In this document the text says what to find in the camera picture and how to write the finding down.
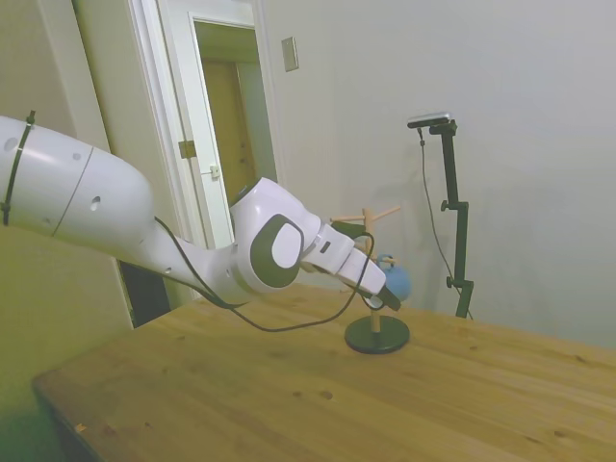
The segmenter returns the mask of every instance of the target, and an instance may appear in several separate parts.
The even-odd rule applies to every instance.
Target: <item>white door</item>
[[[254,27],[250,2],[158,0],[184,137],[194,142],[195,189],[209,247],[233,241],[220,161],[194,28],[195,21]]]

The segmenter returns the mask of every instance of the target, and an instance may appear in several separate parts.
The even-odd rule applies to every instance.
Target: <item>camera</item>
[[[411,117],[406,122],[408,128],[424,128],[432,127],[434,125],[442,125],[451,121],[450,113],[434,113],[419,115],[417,117]]]

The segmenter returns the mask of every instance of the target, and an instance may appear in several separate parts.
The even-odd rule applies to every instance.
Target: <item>blue object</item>
[[[383,262],[383,259],[389,257],[393,259],[391,255],[381,253],[376,257],[376,264],[385,273],[385,286],[394,294],[398,300],[404,301],[411,295],[411,278],[408,272],[402,267],[397,267],[393,263]]]

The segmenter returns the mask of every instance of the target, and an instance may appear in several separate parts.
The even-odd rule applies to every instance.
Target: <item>mug tree stand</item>
[[[397,212],[400,207],[394,207],[381,214],[373,215],[370,209],[362,209],[363,215],[357,217],[332,218],[333,222],[363,221],[363,228],[373,234],[374,222]],[[370,243],[368,240],[362,246],[368,253]],[[396,263],[396,260],[386,258],[387,263]],[[397,351],[404,347],[411,338],[408,326],[398,318],[381,316],[379,310],[371,310],[369,316],[360,318],[348,325],[345,331],[346,344],[360,353],[384,354]]]

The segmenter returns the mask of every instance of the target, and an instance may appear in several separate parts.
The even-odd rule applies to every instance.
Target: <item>black stand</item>
[[[360,318],[348,325],[345,331],[346,344],[360,353],[384,354],[404,347],[411,338],[408,326],[391,316],[380,317],[380,329],[372,331],[370,316]]]
[[[469,203],[458,200],[458,182],[455,174],[455,158],[453,156],[453,137],[458,126],[455,120],[430,127],[430,135],[440,135],[443,144],[443,161],[445,164],[445,180],[447,182],[447,198],[441,204],[441,211],[446,209],[457,212],[457,229],[455,235],[455,263],[453,279],[447,277],[447,287],[460,289],[460,299],[455,311],[458,318],[466,318],[473,294],[473,281],[466,280],[466,242],[469,228]]]

